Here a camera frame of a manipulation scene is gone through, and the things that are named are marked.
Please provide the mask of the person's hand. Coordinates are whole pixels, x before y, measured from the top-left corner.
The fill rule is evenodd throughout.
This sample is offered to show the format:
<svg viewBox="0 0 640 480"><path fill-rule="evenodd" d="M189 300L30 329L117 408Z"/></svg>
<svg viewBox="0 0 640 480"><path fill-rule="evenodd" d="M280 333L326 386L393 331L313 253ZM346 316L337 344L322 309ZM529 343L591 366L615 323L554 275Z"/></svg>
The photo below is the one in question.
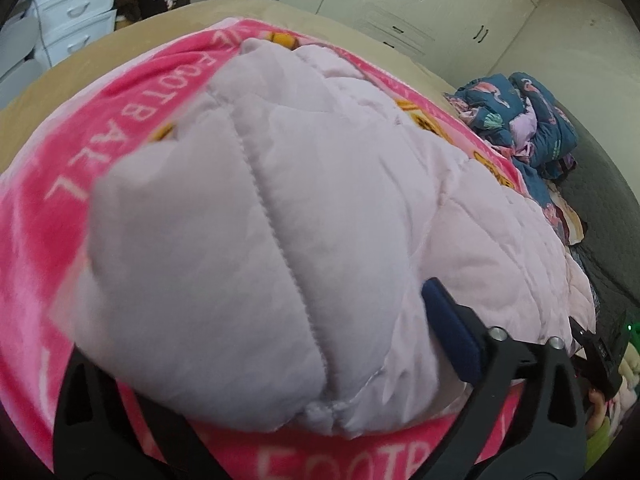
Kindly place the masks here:
<svg viewBox="0 0 640 480"><path fill-rule="evenodd" d="M587 437L593 437L601 429L612 436L620 422L620 395L616 393L611 399L606 400L601 391L590 389L588 400L591 408L586 425Z"/></svg>

